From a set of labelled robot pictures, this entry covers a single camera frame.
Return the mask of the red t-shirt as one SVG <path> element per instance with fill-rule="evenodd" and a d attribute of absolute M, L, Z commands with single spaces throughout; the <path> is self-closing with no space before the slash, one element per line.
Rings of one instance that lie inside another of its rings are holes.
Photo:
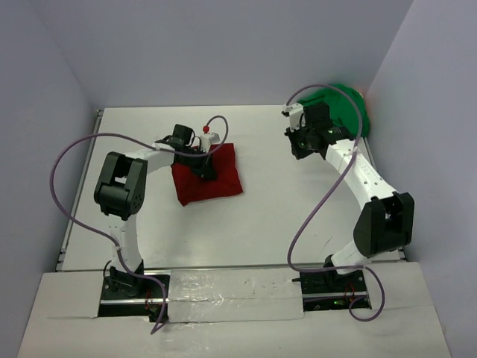
<path fill-rule="evenodd" d="M 171 167 L 177 199 L 183 206 L 243 193 L 233 143 L 224 144 L 212 155 L 212 167 L 217 174 L 214 180 L 200 178 L 190 168 L 179 163 Z"/>

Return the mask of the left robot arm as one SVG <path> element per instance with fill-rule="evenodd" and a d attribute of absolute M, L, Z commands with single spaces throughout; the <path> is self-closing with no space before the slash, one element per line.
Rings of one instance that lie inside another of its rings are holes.
<path fill-rule="evenodd" d="M 105 157 L 94 200 L 110 218 L 110 235 L 119 247 L 110 266 L 110 278 L 129 297 L 141 295 L 146 287 L 136 223 L 145 201 L 149 174 L 179 163 L 201 179 L 217 178 L 210 152 L 220 136 L 204 129 L 199 146 L 193 148 L 189 144 L 192 134 L 191 128 L 175 125 L 171 135 L 157 140 L 151 147 L 127 154 L 112 151 Z"/>

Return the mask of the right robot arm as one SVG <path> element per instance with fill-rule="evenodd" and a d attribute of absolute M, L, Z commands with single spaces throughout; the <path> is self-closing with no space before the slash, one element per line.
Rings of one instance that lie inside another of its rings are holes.
<path fill-rule="evenodd" d="M 356 135 L 332 122 L 326 104 L 285 105 L 282 114 L 289 120 L 285 135 L 295 158 L 322 156 L 345 181 L 361 209 L 351 242 L 326 260 L 332 268 L 323 275 L 325 286 L 339 292 L 350 282 L 350 274 L 372 258 L 411 243 L 414 199 L 381 177 L 358 148 Z"/>

